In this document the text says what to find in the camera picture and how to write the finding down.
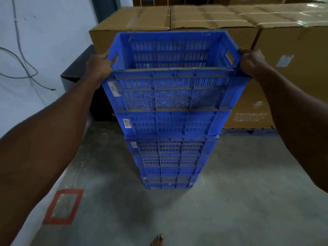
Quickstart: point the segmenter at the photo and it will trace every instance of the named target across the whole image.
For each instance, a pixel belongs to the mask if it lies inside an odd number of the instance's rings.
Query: cable
[[[51,89],[51,88],[45,87],[45,86],[43,86],[42,84],[40,84],[39,82],[37,82],[37,81],[33,78],[33,77],[36,76],[39,72],[38,72],[37,69],[35,69],[34,66],[32,66],[32,65],[31,65],[31,64],[25,59],[25,57],[24,57],[24,55],[23,55],[22,48],[21,48],[21,44],[20,44],[20,37],[19,37],[18,24],[17,24],[15,0],[11,0],[11,2],[12,2],[12,8],[13,8],[13,12],[14,12],[14,24],[15,24],[15,31],[16,31],[16,40],[17,40],[17,45],[18,45],[19,52],[20,52],[20,54],[21,54],[21,56],[22,56],[22,58],[23,58],[23,61],[26,62],[30,67],[32,67],[32,68],[35,70],[36,73],[33,74],[33,75],[31,75],[31,74],[29,73],[29,70],[27,69],[27,67],[24,66],[24,63],[21,61],[21,59],[20,59],[15,53],[13,53],[12,51],[10,51],[10,50],[8,50],[8,49],[6,49],[6,48],[4,48],[4,47],[0,47],[1,50],[4,50],[4,51],[6,51],[6,52],[9,52],[9,53],[13,54],[13,55],[19,60],[21,66],[24,68],[25,72],[27,73],[27,77],[11,77],[11,76],[7,76],[7,75],[2,74],[2,73],[0,73],[0,75],[2,75],[2,76],[4,76],[4,77],[7,77],[7,78],[11,78],[11,79],[25,79],[25,78],[29,78],[30,81],[31,81],[31,84],[32,84],[32,86],[33,86],[33,88],[34,88],[34,90],[35,90],[36,93],[37,93],[37,91],[36,91],[36,89],[35,89],[35,87],[34,87],[34,85],[33,85],[33,83],[32,83],[32,80],[33,80],[35,83],[37,83],[39,86],[41,86],[41,87],[43,87],[43,88],[45,88],[45,89],[48,89],[48,90],[51,90],[51,91],[55,91],[56,89]]]

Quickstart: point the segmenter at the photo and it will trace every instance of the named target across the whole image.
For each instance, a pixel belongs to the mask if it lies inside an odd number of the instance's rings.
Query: bare foot
[[[164,246],[163,244],[163,235],[155,237],[150,246]]]

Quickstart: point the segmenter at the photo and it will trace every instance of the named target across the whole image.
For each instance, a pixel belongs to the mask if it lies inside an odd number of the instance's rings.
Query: human hand
[[[263,67],[269,66],[261,50],[239,49],[239,51],[243,55],[240,59],[240,68],[247,75],[255,78]]]
[[[87,62],[86,76],[96,78],[99,84],[104,81],[112,71],[112,63],[106,59],[109,52],[92,54]]]

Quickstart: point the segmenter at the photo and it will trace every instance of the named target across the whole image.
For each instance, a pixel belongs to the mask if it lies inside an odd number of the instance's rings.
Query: red tape square
[[[51,204],[49,205],[49,207],[47,209],[47,213],[43,219],[43,223],[44,224],[72,224],[75,214],[76,214],[76,211],[77,211],[77,208],[79,207],[83,192],[84,192],[83,189],[63,189],[63,190],[57,191],[55,194],[55,197],[53,198]],[[71,214],[68,218],[51,217],[51,214],[53,213],[53,210],[55,209],[55,206],[56,206],[57,201],[61,194],[77,194]]]

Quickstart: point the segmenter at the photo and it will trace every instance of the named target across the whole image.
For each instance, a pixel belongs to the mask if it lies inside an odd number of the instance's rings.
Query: top crate
[[[223,30],[121,32],[109,52],[115,112],[231,110],[250,79]]]

